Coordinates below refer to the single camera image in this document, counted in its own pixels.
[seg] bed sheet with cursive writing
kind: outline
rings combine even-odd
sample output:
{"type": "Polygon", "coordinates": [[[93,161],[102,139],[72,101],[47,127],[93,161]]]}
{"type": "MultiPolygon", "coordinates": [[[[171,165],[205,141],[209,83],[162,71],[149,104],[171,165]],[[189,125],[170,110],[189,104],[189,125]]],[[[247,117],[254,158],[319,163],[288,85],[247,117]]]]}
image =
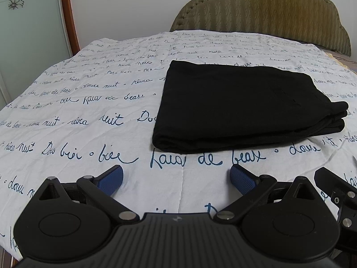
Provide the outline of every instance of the bed sheet with cursive writing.
{"type": "MultiPolygon", "coordinates": [[[[213,215],[240,196],[229,181],[233,163],[280,181],[305,175],[313,182],[315,170],[325,166],[357,186],[356,87],[356,74],[316,46],[267,35],[194,30],[94,41],[51,66],[0,111],[0,246],[21,258],[13,227],[46,177],[75,182],[115,164],[123,167],[124,181],[114,198],[140,216],[213,215]],[[348,102],[346,127],[338,134],[286,145],[164,153],[153,147],[151,136],[172,60],[307,73],[331,101],[348,102]]],[[[264,101],[260,106],[242,101],[231,111],[247,108],[258,113],[264,101]]],[[[197,112],[203,124],[215,116],[209,104],[197,112]]],[[[336,216],[328,196],[318,192],[336,216]]]]}

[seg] green patterned headboard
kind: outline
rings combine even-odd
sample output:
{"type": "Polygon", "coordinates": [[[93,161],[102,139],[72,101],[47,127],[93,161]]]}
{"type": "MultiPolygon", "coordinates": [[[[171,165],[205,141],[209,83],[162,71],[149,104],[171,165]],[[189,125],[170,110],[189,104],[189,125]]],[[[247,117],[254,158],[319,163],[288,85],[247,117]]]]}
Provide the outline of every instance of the green patterned headboard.
{"type": "Polygon", "coordinates": [[[191,0],[171,31],[254,32],[351,55],[349,35],[330,0],[191,0]]]}

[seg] flower decoration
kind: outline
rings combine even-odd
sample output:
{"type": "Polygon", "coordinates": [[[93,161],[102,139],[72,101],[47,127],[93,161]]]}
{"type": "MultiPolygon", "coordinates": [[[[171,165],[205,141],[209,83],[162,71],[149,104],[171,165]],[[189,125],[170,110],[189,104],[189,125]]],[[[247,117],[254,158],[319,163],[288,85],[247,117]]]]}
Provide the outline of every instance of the flower decoration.
{"type": "Polygon", "coordinates": [[[24,7],[24,1],[23,0],[8,0],[8,8],[9,9],[18,9],[19,6],[24,7]]]}

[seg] folded black clothing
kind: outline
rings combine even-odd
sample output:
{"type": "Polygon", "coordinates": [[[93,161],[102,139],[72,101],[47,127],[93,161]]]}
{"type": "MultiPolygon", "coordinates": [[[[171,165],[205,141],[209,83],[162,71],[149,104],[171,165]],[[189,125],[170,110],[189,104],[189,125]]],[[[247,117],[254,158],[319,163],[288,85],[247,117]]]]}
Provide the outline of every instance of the folded black clothing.
{"type": "Polygon", "coordinates": [[[287,143],[342,131],[347,109],[304,73],[172,61],[152,143],[181,154],[287,143]]]}

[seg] blue textured pad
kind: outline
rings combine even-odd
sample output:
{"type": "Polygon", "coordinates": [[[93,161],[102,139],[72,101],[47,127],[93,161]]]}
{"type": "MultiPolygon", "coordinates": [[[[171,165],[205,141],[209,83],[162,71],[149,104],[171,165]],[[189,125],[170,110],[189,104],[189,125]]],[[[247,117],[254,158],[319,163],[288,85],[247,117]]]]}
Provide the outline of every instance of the blue textured pad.
{"type": "Polygon", "coordinates": [[[111,196],[123,183],[123,176],[123,169],[119,166],[98,182],[98,188],[111,196]]]}
{"type": "Polygon", "coordinates": [[[240,191],[242,195],[245,195],[256,187],[255,181],[235,166],[231,167],[230,177],[231,183],[240,191]]]}

